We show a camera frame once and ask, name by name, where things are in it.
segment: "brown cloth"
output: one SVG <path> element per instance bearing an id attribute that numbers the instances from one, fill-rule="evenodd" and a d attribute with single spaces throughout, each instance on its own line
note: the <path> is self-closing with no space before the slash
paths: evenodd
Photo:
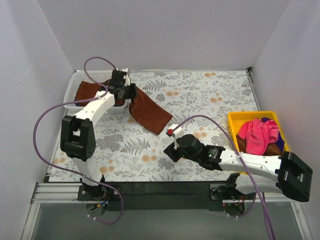
<path id="1" fill-rule="evenodd" d="M 78 91 L 75 94 L 75 100 L 78 101 L 92 99 L 95 97 L 100 88 L 101 86 L 99 84 L 82 81 L 79 85 Z M 79 107 L 85 107 L 88 103 L 89 102 L 82 102 L 77 103 L 77 105 Z M 114 106 L 122 106 L 123 104 L 125 104 L 124 100 L 116 102 Z"/>
<path id="2" fill-rule="evenodd" d="M 136 88 L 138 97 L 131 100 L 129 112 L 142 126 L 159 135 L 172 115 L 158 106 L 140 88 Z"/>
<path id="3" fill-rule="evenodd" d="M 236 136 L 236 141 L 238 142 L 238 146 L 239 146 L 239 150 L 240 152 L 246 152 L 246 140 L 240 138 L 238 135 Z M 265 152 L 263 154 L 263 156 L 280 156 L 282 155 L 282 152 L 280 151 L 280 149 L 277 147 L 277 145 L 275 143 L 269 143 L 266 146 Z"/>

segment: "pink towel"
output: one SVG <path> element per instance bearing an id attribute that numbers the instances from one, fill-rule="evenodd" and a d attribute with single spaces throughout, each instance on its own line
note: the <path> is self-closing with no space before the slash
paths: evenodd
<path id="1" fill-rule="evenodd" d="M 268 144 L 278 140 L 279 127 L 273 120 L 263 123 L 260 119 L 247 121 L 238 133 L 238 136 L 246 140 L 246 153 L 263 155 Z"/>

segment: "tabletop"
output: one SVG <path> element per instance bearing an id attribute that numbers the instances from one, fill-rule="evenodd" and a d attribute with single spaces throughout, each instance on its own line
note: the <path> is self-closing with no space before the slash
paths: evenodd
<path id="1" fill-rule="evenodd" d="M 228 113 L 257 111 L 257 104 L 244 70 L 239 71 L 154 71 L 132 72 L 131 81 L 160 107 L 173 115 L 159 134 L 146 130 L 129 113 L 105 113 L 94 127 L 96 150 L 92 156 L 107 182 L 148 181 L 223 181 L 230 172 L 210 171 L 196 162 L 180 159 L 173 162 L 164 149 L 173 142 L 166 135 L 172 124 L 193 115 L 206 115 L 227 132 Z M 77 111 L 69 109 L 67 115 Z M 205 145 L 231 149 L 224 134 L 211 121 L 194 118 L 182 126 Z M 78 170 L 73 161 L 58 147 L 52 162 Z M 49 182 L 79 182 L 79 176 L 57 168 Z"/>

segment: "yellow plastic container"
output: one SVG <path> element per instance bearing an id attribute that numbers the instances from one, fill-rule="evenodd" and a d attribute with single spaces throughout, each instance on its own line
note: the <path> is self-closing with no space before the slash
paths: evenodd
<path id="1" fill-rule="evenodd" d="M 248 121 L 253 119 L 262 119 L 263 117 L 267 117 L 268 119 L 274 120 L 279 127 L 279 132 L 281 134 L 282 139 L 284 140 L 284 151 L 290 152 L 288 147 L 284 132 L 281 129 L 279 120 L 277 115 L 273 111 L 232 111 L 228 114 L 228 125 L 231 137 L 235 143 L 236 148 L 239 151 L 239 146 L 237 143 L 236 135 L 238 134 L 242 125 Z"/>

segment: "white plastic bin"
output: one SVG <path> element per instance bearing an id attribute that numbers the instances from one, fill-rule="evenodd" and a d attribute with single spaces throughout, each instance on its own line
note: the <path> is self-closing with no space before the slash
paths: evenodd
<path id="1" fill-rule="evenodd" d="M 97 82 L 103 83 L 106 80 L 111 79 L 112 70 L 88 71 L 88 74 Z M 84 71 L 77 71 L 72 75 L 70 82 L 68 84 L 68 87 L 66 88 L 66 91 L 65 91 L 65 95 L 64 95 L 64 99 L 63 99 L 64 103 L 72 102 L 75 100 L 76 93 L 77 93 L 78 88 L 80 86 L 80 83 L 82 81 L 92 83 L 92 81 L 87 77 L 87 75 L 85 74 Z M 125 107 L 127 106 L 128 103 L 130 103 L 130 100 L 127 99 L 127 100 L 125 100 L 125 102 L 122 106 L 113 106 L 108 110 L 108 112 L 109 113 L 123 113 L 125 111 Z M 64 107 L 66 109 L 78 109 L 79 111 L 84 108 L 83 106 L 76 106 L 75 104 L 64 105 Z"/>

